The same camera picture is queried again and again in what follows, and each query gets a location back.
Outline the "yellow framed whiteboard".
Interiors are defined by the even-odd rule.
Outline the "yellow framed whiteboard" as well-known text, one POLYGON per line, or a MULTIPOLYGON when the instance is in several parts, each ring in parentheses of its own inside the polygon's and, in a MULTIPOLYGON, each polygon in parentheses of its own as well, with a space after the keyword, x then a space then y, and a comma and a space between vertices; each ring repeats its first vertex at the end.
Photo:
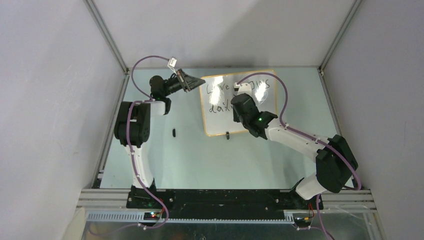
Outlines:
POLYGON ((234 122, 231 100, 237 94, 234 84, 254 73, 261 74, 248 77, 242 84, 250 86, 252 97, 260 111, 277 113, 276 87, 279 82, 270 76, 277 74, 273 69, 204 76, 202 79, 205 80, 205 84, 199 87, 199 91, 204 131, 207 136, 248 131, 241 123, 234 122))

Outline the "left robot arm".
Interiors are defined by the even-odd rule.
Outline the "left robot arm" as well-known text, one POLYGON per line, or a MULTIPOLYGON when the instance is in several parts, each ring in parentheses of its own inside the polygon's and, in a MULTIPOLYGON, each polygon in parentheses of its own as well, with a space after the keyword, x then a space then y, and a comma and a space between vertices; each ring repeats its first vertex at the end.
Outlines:
POLYGON ((205 84, 205 80, 178 69, 167 79, 154 75, 148 83, 150 99, 121 102, 113 129, 114 137, 125 148, 130 160, 132 185, 127 201, 128 208, 138 205, 157 208, 161 202, 155 192, 155 180, 149 160, 143 152, 143 146, 150 137, 152 117, 164 116, 170 112, 172 101, 169 95, 195 90, 205 84))

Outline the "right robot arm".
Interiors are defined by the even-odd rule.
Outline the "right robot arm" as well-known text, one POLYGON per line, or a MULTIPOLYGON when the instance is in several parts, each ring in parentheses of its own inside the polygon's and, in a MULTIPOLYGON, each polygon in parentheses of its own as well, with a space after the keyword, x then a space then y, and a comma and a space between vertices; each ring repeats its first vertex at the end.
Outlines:
POLYGON ((290 201, 295 208, 304 209, 313 197, 325 191, 339 193, 350 178, 357 177, 358 162, 344 137, 311 135, 290 127, 276 114, 259 111, 247 93, 233 97, 231 105, 233 120, 252 136, 285 145, 315 163, 315 173, 293 188, 290 201))

